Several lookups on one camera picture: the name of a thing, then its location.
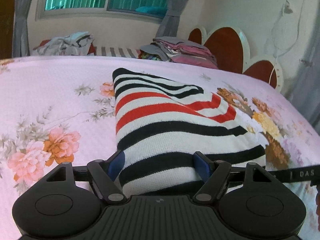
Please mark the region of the striped black red white sweater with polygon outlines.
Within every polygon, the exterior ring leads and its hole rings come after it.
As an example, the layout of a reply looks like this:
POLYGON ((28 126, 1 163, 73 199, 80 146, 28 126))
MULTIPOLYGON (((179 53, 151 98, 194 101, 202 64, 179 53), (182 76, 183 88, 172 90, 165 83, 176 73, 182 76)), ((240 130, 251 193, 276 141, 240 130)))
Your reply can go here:
POLYGON ((193 196, 203 185, 195 152, 235 167, 266 165, 264 136, 249 132, 237 111, 196 85, 119 68, 113 74, 119 182, 126 196, 193 196))

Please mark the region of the crumpled light blue clothes pile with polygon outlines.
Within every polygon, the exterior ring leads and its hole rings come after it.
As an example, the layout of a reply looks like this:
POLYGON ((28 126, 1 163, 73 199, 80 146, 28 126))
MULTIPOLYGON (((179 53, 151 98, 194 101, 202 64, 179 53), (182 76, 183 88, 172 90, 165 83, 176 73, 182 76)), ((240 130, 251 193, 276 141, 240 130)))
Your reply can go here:
POLYGON ((94 37, 87 31, 44 40, 33 49, 31 56, 94 56, 94 37))

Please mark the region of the pink floral bed sheet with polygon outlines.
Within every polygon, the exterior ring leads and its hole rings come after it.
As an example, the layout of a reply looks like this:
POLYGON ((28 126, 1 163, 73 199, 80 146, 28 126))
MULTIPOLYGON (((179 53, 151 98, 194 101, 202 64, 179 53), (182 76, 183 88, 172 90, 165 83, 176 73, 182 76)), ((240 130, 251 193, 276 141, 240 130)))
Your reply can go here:
POLYGON ((18 239, 15 200, 63 162, 86 165, 117 148, 112 74, 124 68, 227 101, 247 130, 265 137, 268 170, 319 164, 319 135, 274 88, 257 79, 187 64, 91 56, 1 62, 1 239, 18 239))

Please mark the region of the grey white striped mattress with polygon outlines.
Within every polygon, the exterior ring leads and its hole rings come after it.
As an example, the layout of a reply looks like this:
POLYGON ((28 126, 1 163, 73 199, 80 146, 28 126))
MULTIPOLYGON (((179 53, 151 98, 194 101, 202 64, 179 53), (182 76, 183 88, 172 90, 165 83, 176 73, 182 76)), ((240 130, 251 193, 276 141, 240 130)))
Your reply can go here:
POLYGON ((95 47, 95 52, 97 56, 106 56, 106 57, 125 57, 137 59, 140 50, 132 48, 114 48, 114 47, 104 47, 99 46, 95 47))

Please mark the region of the colourful floral cloth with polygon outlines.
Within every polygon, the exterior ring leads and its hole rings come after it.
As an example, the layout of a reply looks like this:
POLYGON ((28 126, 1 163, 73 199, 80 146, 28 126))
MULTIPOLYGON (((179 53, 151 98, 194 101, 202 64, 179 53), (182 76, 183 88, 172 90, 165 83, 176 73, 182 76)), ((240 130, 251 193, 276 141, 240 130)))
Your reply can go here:
POLYGON ((144 59, 144 60, 153 60, 153 61, 162 61, 162 59, 155 54, 149 54, 147 52, 141 51, 140 54, 138 55, 139 59, 144 59))

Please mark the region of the red white scalloped headboard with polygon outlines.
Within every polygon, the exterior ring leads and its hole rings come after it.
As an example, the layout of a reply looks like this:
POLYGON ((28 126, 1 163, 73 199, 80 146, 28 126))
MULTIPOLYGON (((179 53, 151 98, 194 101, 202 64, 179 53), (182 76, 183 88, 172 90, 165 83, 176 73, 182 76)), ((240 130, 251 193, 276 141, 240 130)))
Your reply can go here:
POLYGON ((220 70, 244 74, 264 81, 280 92, 283 88, 283 69, 272 55, 251 56, 250 46, 244 32, 237 27, 218 27, 207 32, 196 26, 188 40, 199 43, 216 57, 220 70))

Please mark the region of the folded pink grey bedding stack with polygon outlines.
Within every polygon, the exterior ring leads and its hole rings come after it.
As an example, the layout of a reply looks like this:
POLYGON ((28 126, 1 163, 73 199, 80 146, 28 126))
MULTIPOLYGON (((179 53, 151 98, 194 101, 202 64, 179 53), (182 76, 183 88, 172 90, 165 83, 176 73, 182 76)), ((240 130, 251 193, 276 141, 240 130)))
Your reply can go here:
POLYGON ((163 62, 218 69, 216 58, 207 47, 176 37, 156 37, 152 43, 141 46, 140 51, 158 55, 163 62))

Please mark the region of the right grey curtain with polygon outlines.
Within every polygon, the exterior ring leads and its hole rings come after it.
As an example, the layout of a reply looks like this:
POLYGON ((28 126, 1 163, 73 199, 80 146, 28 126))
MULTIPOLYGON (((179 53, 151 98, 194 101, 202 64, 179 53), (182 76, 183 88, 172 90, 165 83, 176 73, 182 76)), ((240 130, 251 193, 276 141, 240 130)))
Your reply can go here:
POLYGON ((189 0, 167 0, 167 12, 157 30, 156 37, 177 35, 180 16, 189 0))

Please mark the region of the grey curtain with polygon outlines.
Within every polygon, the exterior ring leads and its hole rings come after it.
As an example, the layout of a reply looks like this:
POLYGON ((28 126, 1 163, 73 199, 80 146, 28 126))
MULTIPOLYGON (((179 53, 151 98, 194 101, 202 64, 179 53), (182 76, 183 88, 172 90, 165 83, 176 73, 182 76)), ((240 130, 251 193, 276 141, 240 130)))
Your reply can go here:
POLYGON ((180 16, 189 0, 167 0, 167 12, 157 30, 156 37, 177 35, 180 16))
POLYGON ((32 0, 15 0, 12 57, 29 56, 28 14, 32 0))

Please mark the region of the left grey curtain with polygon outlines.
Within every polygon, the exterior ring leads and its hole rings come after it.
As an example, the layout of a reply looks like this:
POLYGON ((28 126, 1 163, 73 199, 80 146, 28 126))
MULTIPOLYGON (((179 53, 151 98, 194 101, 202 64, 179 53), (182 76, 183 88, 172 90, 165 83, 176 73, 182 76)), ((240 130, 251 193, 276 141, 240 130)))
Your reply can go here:
POLYGON ((12 57, 29 56, 28 14, 32 0, 15 0, 12 57))

